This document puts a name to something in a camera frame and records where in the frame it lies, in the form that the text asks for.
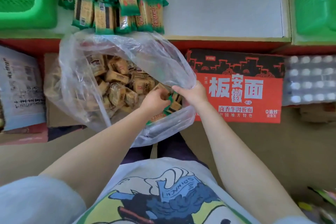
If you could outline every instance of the red box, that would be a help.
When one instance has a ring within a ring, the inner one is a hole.
[[[280,123],[283,56],[191,49],[186,58],[225,121]]]

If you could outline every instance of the person's left hand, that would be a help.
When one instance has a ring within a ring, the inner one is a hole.
[[[170,100],[164,100],[164,94],[163,89],[152,90],[141,103],[140,108],[145,110],[149,118],[158,115],[170,105]]]

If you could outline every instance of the person's hand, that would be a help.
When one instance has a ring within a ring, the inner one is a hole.
[[[208,102],[207,92],[199,81],[196,81],[196,86],[191,90],[183,89],[179,86],[172,86],[172,88],[194,107],[204,102]]]
[[[140,108],[149,115],[149,118],[158,115],[163,109],[170,105],[170,100],[164,100],[164,94],[163,89],[152,90],[141,103]]]

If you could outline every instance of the white t-shirt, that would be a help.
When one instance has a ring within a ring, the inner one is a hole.
[[[0,223],[259,223],[196,161],[147,159],[120,165],[92,207],[62,181],[28,177],[0,188]],[[311,224],[288,217],[276,224]]]

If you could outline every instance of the plastic-wrapped bottle pack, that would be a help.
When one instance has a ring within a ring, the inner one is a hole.
[[[282,105],[336,101],[336,55],[286,59]]]

